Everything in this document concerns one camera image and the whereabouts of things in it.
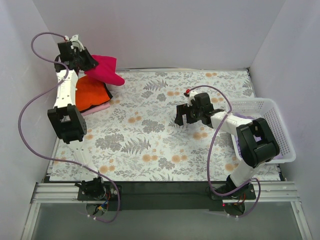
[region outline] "white plastic basket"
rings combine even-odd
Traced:
[[[230,103],[232,105],[233,113],[253,118],[264,118],[267,121],[282,155],[282,159],[271,160],[268,164],[283,164],[292,162],[296,159],[294,146],[275,101],[269,98],[255,97],[231,99]],[[232,135],[231,137],[235,155],[239,160],[242,160],[238,152],[235,136]]]

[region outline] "table surface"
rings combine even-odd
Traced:
[[[254,98],[246,71],[133,71],[121,72],[126,83],[110,86],[110,107],[85,117],[84,137],[93,163],[114,181],[206,181],[207,156],[215,129],[201,122],[178,126],[176,105],[184,104],[186,89],[211,85],[232,98]],[[210,88],[214,108],[226,106]],[[60,141],[55,156],[73,160]],[[219,132],[210,158],[212,181],[225,181],[238,166],[231,135]],[[54,162],[51,181],[79,181],[79,167]],[[257,173],[262,181],[280,180],[277,166],[268,164]]]

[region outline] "black bracket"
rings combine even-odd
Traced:
[[[236,128],[241,156],[246,164],[255,168],[261,163],[271,161],[280,153],[279,145],[264,118]]]
[[[47,115],[57,137],[66,144],[75,140],[81,142],[87,134],[86,121],[75,105],[49,109]],[[70,120],[63,121],[65,116],[69,116]]]
[[[206,92],[195,95],[191,103],[192,106],[188,106],[186,103],[176,106],[175,124],[182,126],[184,124],[183,115],[186,115],[187,124],[193,124],[201,120],[204,125],[212,128],[211,116],[224,111],[222,109],[214,109],[210,97]]]
[[[71,41],[63,41],[58,43],[60,55],[56,57],[56,61],[60,58],[61,62],[68,66],[69,70],[75,70],[76,73],[79,70],[88,71],[94,69],[99,63],[91,56],[86,47],[83,50],[79,50],[78,47],[73,47]],[[61,64],[54,64],[55,71],[59,73],[64,70],[64,66]]]

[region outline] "white wall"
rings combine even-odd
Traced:
[[[287,0],[250,68],[258,97],[274,99],[296,160],[281,166],[295,181],[314,239],[320,239],[320,2]]]
[[[0,239],[20,239],[36,181],[41,181],[48,162],[35,157],[23,145],[17,129],[18,115],[36,94],[56,84],[52,64],[30,50],[32,37],[47,31],[31,0],[0,0]],[[39,53],[58,54],[52,37],[36,42]],[[54,94],[43,97],[25,112],[23,130],[31,145],[51,155],[54,132],[47,120]]]
[[[117,68],[249,67],[284,0],[33,0],[49,30],[80,34]]]

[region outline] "magenta fabric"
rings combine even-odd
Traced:
[[[106,84],[116,86],[125,84],[125,80],[116,74],[116,58],[99,55],[92,55],[92,57],[99,63],[99,65],[89,71],[85,71],[84,73],[86,75]]]
[[[96,112],[99,112],[99,111],[102,111],[102,110],[105,110],[107,109],[108,107],[110,107],[110,103],[109,102],[106,102],[106,103],[103,103],[99,106],[95,106],[93,108],[90,108],[89,110],[81,113],[81,115],[84,117],[84,116],[87,116],[89,114],[93,114],[93,113],[96,113]]]

